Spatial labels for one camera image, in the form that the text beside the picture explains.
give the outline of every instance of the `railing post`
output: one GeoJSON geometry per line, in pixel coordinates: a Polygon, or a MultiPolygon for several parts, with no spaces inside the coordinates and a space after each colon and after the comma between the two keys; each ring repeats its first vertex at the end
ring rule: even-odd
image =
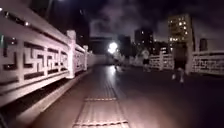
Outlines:
{"type": "Polygon", "coordinates": [[[84,55],[84,71],[87,70],[88,68],[88,46],[87,45],[84,45],[83,48],[85,49],[85,55],[84,55]]]}
{"type": "Polygon", "coordinates": [[[163,70],[163,66],[164,66],[164,62],[163,62],[163,52],[160,51],[160,53],[159,53],[159,70],[160,71],[163,70]]]}
{"type": "Polygon", "coordinates": [[[69,52],[68,52],[68,70],[69,70],[69,76],[66,78],[73,79],[75,77],[75,44],[76,44],[76,33],[74,30],[68,30],[67,36],[69,39],[69,52]]]}
{"type": "Polygon", "coordinates": [[[186,74],[189,75],[192,72],[192,63],[193,63],[193,43],[189,43],[188,47],[188,63],[186,65],[186,74]]]}

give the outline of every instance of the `decorative railing pattern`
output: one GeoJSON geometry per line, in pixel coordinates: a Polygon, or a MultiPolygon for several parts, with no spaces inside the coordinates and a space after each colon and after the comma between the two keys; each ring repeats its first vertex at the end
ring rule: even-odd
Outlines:
{"type": "MultiPolygon", "coordinates": [[[[189,72],[206,73],[213,75],[224,75],[224,51],[194,52],[189,72]]],[[[142,66],[142,59],[133,60],[133,65],[142,66]]],[[[173,69],[174,62],[172,54],[160,54],[150,57],[150,67],[173,69]]]]}
{"type": "Polygon", "coordinates": [[[87,70],[88,59],[89,65],[95,63],[88,47],[76,44],[74,31],[63,35],[16,2],[2,0],[0,8],[0,107],[62,78],[74,78],[87,70]]]}
{"type": "Polygon", "coordinates": [[[192,71],[224,75],[224,51],[193,53],[192,71]]]}

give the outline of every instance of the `bright light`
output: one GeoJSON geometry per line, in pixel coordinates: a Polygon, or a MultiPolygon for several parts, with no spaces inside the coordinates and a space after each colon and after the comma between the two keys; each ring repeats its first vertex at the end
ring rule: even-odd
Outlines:
{"type": "Polygon", "coordinates": [[[114,50],[114,49],[108,49],[107,50],[110,54],[114,54],[115,52],[116,52],[116,50],[114,50]]]}
{"type": "Polygon", "coordinates": [[[112,42],[110,45],[109,45],[109,48],[110,49],[117,49],[117,43],[115,43],[115,42],[112,42]]]}
{"type": "Polygon", "coordinates": [[[30,24],[28,22],[25,23],[25,26],[29,26],[30,24]]]}
{"type": "Polygon", "coordinates": [[[110,43],[109,49],[107,50],[110,54],[114,54],[118,48],[118,45],[115,42],[110,43]]]}

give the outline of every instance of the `lamp post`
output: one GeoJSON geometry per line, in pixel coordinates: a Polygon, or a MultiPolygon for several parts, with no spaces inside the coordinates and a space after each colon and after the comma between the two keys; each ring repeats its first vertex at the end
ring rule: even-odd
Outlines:
{"type": "Polygon", "coordinates": [[[53,0],[49,0],[48,6],[47,6],[47,11],[46,11],[46,14],[45,14],[45,19],[46,20],[48,20],[48,18],[49,18],[50,11],[51,11],[51,8],[52,8],[52,4],[53,4],[53,0]]]}

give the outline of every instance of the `street light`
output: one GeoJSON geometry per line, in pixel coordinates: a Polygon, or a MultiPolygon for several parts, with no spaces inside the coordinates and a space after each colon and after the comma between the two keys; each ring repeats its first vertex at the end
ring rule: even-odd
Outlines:
{"type": "Polygon", "coordinates": [[[108,48],[107,51],[108,51],[110,54],[114,54],[114,53],[116,52],[117,48],[118,48],[117,43],[116,43],[116,42],[112,42],[112,43],[109,44],[109,48],[108,48]]]}

